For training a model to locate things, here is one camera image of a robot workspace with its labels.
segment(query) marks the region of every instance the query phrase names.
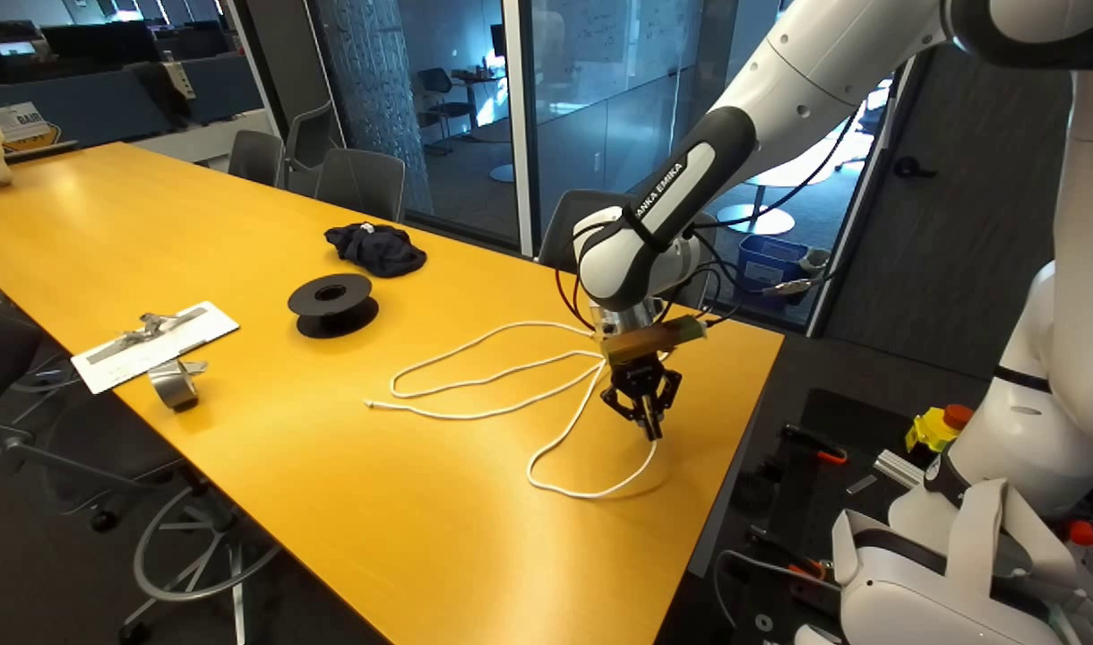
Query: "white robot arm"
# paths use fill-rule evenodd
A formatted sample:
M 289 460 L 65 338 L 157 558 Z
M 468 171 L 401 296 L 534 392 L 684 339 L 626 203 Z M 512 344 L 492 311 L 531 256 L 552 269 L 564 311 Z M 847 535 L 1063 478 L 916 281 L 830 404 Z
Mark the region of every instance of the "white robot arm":
M 884 529 L 942 558 L 942 575 L 893 545 L 862 547 L 839 526 L 836 555 L 850 563 L 839 567 L 843 618 L 850 618 L 843 627 L 861 645 L 937 641 L 937 636 L 1057 641 L 1053 631 L 1046 638 L 1044 620 L 1025 622 L 989 600 L 983 578 L 979 601 L 970 587 L 970 600 L 958 596 L 960 601 L 942 596 L 948 575 L 960 575 L 946 567 L 952 545 L 965 545 L 958 535 L 974 526 L 965 502 L 1057 515 L 1093 486 L 1093 0 L 794 0 L 645 197 L 578 222 L 578 269 L 590 302 L 645 325 L 639 303 L 694 271 L 699 247 L 684 229 L 713 195 L 817 142 L 880 77 L 934 43 L 992 65 L 1074 72 L 1053 210 L 1057 260 L 1034 277 L 970 428 L 890 511 Z M 1046 523 L 1025 529 L 1025 541 L 1050 545 Z M 1020 631 L 997 631 L 997 620 L 1011 618 Z

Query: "white cable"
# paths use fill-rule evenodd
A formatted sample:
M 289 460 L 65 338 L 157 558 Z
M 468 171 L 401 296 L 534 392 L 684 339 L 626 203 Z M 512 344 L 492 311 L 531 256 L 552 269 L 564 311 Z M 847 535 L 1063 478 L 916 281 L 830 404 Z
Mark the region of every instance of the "white cable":
M 534 363 L 522 367 L 522 368 L 504 368 L 504 372 L 481 375 L 481 379 L 443 382 L 443 386 L 427 386 L 427 392 L 401 392 L 401 379 L 405 379 L 405 375 L 411 375 L 411 372 L 420 372 L 420 368 L 430 368 L 430 367 L 437 367 L 437 363 L 449 363 L 449 360 L 455 360 L 455 355 L 466 355 L 468 346 L 481 346 L 481 344 L 486 344 L 486 339 L 493 339 L 493 338 L 501 338 L 501 333 L 507 333 L 507 329 L 527 329 L 527 325 L 567 329 L 567 333 L 578 333 L 578 338 L 586 338 L 586 339 L 593 338 L 593 333 L 583 329 L 583 325 L 567 325 L 567 324 L 552 324 L 552 320 L 516 320 L 516 324 L 493 325 L 493 329 L 486 329 L 486 333 L 481 333 L 481 338 L 473 338 L 473 339 L 466 339 L 466 344 L 458 344 L 458 346 L 449 346 L 449 350 L 439 350 L 439 355 L 435 355 L 435 360 L 427 360 L 427 363 L 414 363 L 414 367 L 393 372 L 392 394 L 393 394 L 393 397 L 427 397 L 427 394 L 439 394 L 439 392 L 493 382 L 493 379 L 501 379 L 501 375 L 507 375 L 507 372 L 522 372 L 522 368 L 531 368 Z
M 726 608 L 722 587 L 719 587 L 719 563 L 722 563 L 722 558 L 738 558 L 738 563 L 746 563 L 746 567 L 757 567 L 757 571 L 767 571 L 767 575 L 776 575 L 776 578 L 792 578 L 792 581 L 801 581 L 801 585 L 813 585 L 813 587 L 839 590 L 839 585 L 829 585 L 829 581 L 822 581 L 822 578 L 813 578 L 813 575 L 799 575 L 799 571 L 787 571 L 787 567 L 776 567 L 776 563 L 746 555 L 746 553 L 738 553 L 738 547 L 722 547 L 722 553 L 716 553 L 716 567 L 713 567 L 713 596 L 716 596 L 716 604 L 719 604 L 726 627 L 734 627 L 734 612 Z
M 567 333 L 593 338 L 590 329 L 564 325 L 564 324 L 552 324 L 552 320 L 504 324 L 504 325 L 493 325 L 493 329 L 486 329 L 486 333 L 481 333 L 481 338 L 473 338 L 473 339 L 466 339 L 466 344 L 458 344 L 458 346 L 449 346 L 449 350 L 439 350 L 439 355 L 435 355 L 435 360 L 427 360 L 427 363 L 414 363 L 414 367 L 405 367 L 401 372 L 393 372 L 392 394 L 401 397 L 401 400 L 364 400 L 364 404 L 369 404 L 369 407 L 381 407 L 381 413 L 407 413 L 407 416 L 439 419 L 439 424 L 473 424 L 473 419 L 512 416 L 512 413 L 519 413 L 519 407 L 531 407 L 531 404 L 536 404 L 536 400 L 543 400 L 543 397 L 556 397 L 556 394 L 578 386 L 580 379 L 586 379 L 586 386 L 583 386 L 583 394 L 580 394 L 580 404 L 574 407 L 568 424 L 567 424 L 547 443 L 541 443 L 541 449 L 527 460 L 522 478 L 527 478 L 531 486 L 536 486 L 536 491 L 552 491 L 552 495 L 578 498 L 578 502 L 598 502 L 598 498 L 608 498 L 608 495 L 632 486 L 632 484 L 653 465 L 659 442 L 647 442 L 647 454 L 645 454 L 645 462 L 640 462 L 635 472 L 626 472 L 624 480 L 617 480 L 617 484 L 608 484 L 608 486 L 603 486 L 603 491 L 559 486 L 559 484 L 547 484 L 547 480 L 541 480 L 541 478 L 534 472 L 536 462 L 541 462 L 547 450 L 556 450 L 564 442 L 568 442 L 568 432 L 578 431 L 578 424 L 580 424 L 580 416 L 583 416 L 583 407 L 586 407 L 586 400 L 590 400 L 590 392 L 593 392 L 593 382 L 603 379 L 603 372 L 605 372 L 605 367 L 608 367 L 598 350 L 564 350 L 564 355 L 547 355 L 547 360 L 534 360 L 534 363 L 522 363 L 522 367 L 507 367 L 507 368 L 497 368 L 497 372 L 476 375 L 476 379 L 452 379 L 452 382 L 439 382 L 439 386 L 401 392 L 401 379 L 405 379 L 405 375 L 411 375 L 411 372 L 420 372 L 420 368 L 430 368 L 430 367 L 437 367 L 437 363 L 449 363 L 449 360 L 455 360 L 455 355 L 462 355 L 462 350 L 468 350 L 468 346 L 481 346 L 485 339 L 492 339 L 492 338 L 497 338 L 497 333 L 527 329 L 527 325 L 547 325 L 547 329 L 567 329 Z M 567 363 L 567 360 L 593 360 L 593 367 L 583 368 L 583 372 L 578 372 L 574 379 L 564 379 L 564 382 L 556 382 L 556 386 L 547 386 L 547 392 L 541 392 L 541 394 L 531 394 L 531 397 L 522 397 L 522 400 L 516 400 L 516 404 L 504 404 L 504 407 L 435 413 L 435 407 L 405 404 L 405 400 L 411 400 L 411 397 L 435 397 L 435 394 L 449 394 L 449 392 L 486 386 L 486 382 L 497 382 L 497 379 L 504 379 L 504 375 L 512 375 L 512 372 L 556 367 L 556 363 Z
M 381 407 L 381 413 L 411 413 L 411 416 L 427 416 L 427 419 L 439 419 L 439 424 L 476 424 L 476 419 L 512 416 L 512 413 L 531 407 L 531 404 L 536 404 L 536 400 L 543 400 L 543 397 L 556 397 L 556 394 L 578 386 L 580 379 L 586 379 L 593 368 L 598 368 L 598 367 L 590 367 L 590 368 L 578 372 L 574 379 L 564 379 L 564 382 L 556 382 L 556 386 L 547 386 L 547 392 L 541 392 L 541 394 L 519 397 L 519 400 L 512 400 L 512 404 L 504 404 L 504 407 L 435 413 L 435 407 L 420 407 L 420 404 L 405 404 L 405 400 L 369 400 L 369 407 Z M 437 392 L 458 392 L 458 386 L 468 386 L 468 382 L 473 382 L 473 379 L 458 379 L 458 382 L 449 382 L 449 386 L 430 386 L 430 394 L 437 394 Z

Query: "paper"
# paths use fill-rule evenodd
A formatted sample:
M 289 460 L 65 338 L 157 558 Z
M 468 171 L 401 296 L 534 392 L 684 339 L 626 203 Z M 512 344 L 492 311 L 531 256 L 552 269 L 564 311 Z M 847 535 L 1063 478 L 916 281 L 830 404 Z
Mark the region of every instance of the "paper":
M 5 105 L 0 128 L 5 128 L 7 149 L 57 142 L 57 128 L 40 115 L 40 108 L 33 100 Z
M 157 325 L 157 338 L 137 339 L 134 333 L 120 333 L 106 344 L 95 344 L 70 360 L 76 372 L 89 386 L 89 394 L 102 394 L 162 363 L 171 363 L 186 355 L 190 346 L 212 344 L 224 333 L 234 333 L 237 324 L 216 307 L 212 302 L 200 302 L 192 307 L 184 307 L 168 314 Z

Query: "black cable spool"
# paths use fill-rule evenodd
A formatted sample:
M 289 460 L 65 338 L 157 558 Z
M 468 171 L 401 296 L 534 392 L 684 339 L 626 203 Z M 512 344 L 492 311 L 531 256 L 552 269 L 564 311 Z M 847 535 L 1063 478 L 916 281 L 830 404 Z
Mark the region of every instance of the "black cable spool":
M 369 281 L 354 271 L 320 277 L 289 294 L 301 338 L 343 338 L 377 320 Z

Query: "yellow table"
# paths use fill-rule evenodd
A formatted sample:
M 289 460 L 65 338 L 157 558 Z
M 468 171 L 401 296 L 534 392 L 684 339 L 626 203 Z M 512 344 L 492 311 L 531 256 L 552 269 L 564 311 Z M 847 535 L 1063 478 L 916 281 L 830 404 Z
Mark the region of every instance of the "yellow table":
M 782 338 L 722 324 L 684 344 L 670 363 L 684 386 L 640 495 L 568 502 L 534 491 L 522 462 L 580 392 L 492 424 L 364 407 L 393 368 L 497 324 L 568 320 L 552 271 L 411 234 L 430 260 L 371 284 L 377 324 L 306 339 L 286 296 L 352 269 L 321 229 L 354 220 L 120 142 L 76 149 L 18 164 L 0 189 L 0 287 L 69 350 L 128 329 L 139 311 L 192 302 L 228 311 L 240 329 L 192 350 L 209 360 L 196 407 L 168 413 L 147 379 L 119 394 L 392 641 L 653 641 Z M 574 344 L 516 333 L 439 375 Z M 437 404 L 492 407 L 574 372 Z M 640 431 L 593 400 L 541 478 L 603 486 L 640 454 Z

